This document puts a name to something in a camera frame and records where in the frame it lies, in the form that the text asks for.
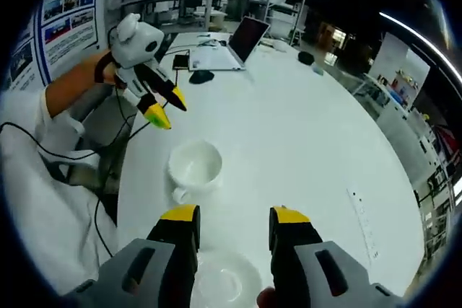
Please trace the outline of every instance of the smartphone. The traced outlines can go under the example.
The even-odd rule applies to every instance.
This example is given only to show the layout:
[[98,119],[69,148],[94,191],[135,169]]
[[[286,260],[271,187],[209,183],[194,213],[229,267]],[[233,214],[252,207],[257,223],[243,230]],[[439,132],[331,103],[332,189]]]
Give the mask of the smartphone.
[[187,70],[189,67],[188,61],[188,55],[177,54],[173,59],[173,70]]

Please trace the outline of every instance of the power strip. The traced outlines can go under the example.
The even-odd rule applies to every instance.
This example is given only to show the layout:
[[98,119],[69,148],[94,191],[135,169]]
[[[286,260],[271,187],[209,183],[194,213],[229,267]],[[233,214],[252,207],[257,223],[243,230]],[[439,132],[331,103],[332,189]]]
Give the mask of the power strip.
[[369,255],[369,261],[372,265],[372,263],[379,258],[380,253],[378,252],[377,245],[375,244],[372,227],[370,226],[364,203],[362,202],[362,196],[356,190],[346,189],[346,193],[348,194],[354,210],[356,211],[359,225],[362,230],[362,236],[364,237],[366,244],[367,254]]

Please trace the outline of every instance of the white saucer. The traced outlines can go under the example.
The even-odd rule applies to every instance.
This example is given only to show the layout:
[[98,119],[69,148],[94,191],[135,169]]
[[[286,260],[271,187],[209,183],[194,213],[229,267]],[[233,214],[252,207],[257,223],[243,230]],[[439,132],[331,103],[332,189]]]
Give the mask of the white saucer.
[[191,308],[251,308],[261,291],[258,270],[242,255],[199,252]]

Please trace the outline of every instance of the poster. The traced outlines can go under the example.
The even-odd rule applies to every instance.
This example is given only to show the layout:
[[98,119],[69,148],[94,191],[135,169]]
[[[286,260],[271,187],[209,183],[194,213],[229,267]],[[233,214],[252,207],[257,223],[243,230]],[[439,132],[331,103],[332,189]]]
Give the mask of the poster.
[[5,89],[26,90],[43,87],[42,76],[38,68],[37,54],[33,35],[33,19],[19,35],[7,70]]
[[98,42],[95,1],[43,0],[39,36],[49,81],[58,66]]

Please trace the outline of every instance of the laptop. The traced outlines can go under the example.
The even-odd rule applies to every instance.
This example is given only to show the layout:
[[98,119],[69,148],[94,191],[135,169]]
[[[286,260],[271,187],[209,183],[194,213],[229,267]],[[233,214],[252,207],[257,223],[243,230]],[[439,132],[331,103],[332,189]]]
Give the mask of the laptop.
[[227,45],[190,49],[189,70],[245,70],[245,61],[268,29],[268,23],[244,17]]

